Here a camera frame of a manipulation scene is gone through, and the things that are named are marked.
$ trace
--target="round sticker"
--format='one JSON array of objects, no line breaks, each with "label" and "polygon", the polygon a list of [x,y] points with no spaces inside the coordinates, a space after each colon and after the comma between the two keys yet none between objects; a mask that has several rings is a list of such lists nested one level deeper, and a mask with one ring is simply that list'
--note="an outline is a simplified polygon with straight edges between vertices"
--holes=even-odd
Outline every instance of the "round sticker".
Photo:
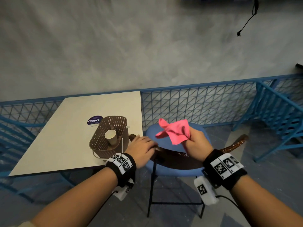
[{"label": "round sticker", "polygon": [[89,125],[89,126],[97,126],[101,122],[102,119],[103,119],[102,116],[93,116],[92,118],[90,118],[87,121],[87,125]]}]

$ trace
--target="blue chair backrest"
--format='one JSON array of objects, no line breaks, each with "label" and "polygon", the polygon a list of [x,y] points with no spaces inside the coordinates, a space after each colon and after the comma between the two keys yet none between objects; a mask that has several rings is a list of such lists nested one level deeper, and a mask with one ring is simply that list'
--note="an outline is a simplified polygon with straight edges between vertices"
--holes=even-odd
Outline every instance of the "blue chair backrest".
[{"label": "blue chair backrest", "polygon": [[36,136],[27,127],[42,127],[45,123],[23,123],[0,115],[0,172],[11,170]]},{"label": "blue chair backrest", "polygon": [[262,82],[256,83],[252,102],[253,115],[264,121],[278,135],[301,132],[303,109]]}]

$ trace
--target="concrete wall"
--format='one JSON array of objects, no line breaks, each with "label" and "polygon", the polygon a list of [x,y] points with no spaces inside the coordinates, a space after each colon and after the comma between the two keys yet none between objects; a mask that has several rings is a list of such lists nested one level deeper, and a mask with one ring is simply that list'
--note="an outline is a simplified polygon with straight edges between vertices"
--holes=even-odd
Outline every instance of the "concrete wall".
[{"label": "concrete wall", "polygon": [[295,72],[303,3],[0,0],[0,101]]}]

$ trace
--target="black wristband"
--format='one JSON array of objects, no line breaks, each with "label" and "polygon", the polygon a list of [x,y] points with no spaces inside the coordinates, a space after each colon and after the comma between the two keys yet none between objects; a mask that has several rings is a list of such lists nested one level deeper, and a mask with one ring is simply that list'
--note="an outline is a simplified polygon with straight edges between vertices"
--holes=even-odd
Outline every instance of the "black wristband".
[{"label": "black wristband", "polygon": [[129,179],[135,181],[136,163],[127,153],[116,153],[106,161],[105,167],[111,168],[116,174],[119,187],[124,187]]},{"label": "black wristband", "polygon": [[230,153],[214,149],[203,162],[209,180],[217,186],[231,190],[246,170]]}]

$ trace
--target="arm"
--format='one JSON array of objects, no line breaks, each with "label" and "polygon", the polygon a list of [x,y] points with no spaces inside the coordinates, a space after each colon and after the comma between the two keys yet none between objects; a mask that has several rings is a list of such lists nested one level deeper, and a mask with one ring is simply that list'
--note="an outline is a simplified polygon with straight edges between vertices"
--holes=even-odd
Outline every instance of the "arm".
[{"label": "arm", "polygon": [[[203,162],[213,147],[201,131],[190,127],[190,134],[191,139],[184,141],[183,146],[190,156]],[[299,214],[248,175],[238,180],[231,194],[252,226],[303,226],[303,218]]]},{"label": "arm", "polygon": [[[137,168],[141,168],[154,154],[151,147],[155,145],[157,143],[148,137],[137,136],[126,153],[133,157]],[[105,167],[46,206],[32,223],[36,227],[87,226],[117,184],[116,174]]]}]

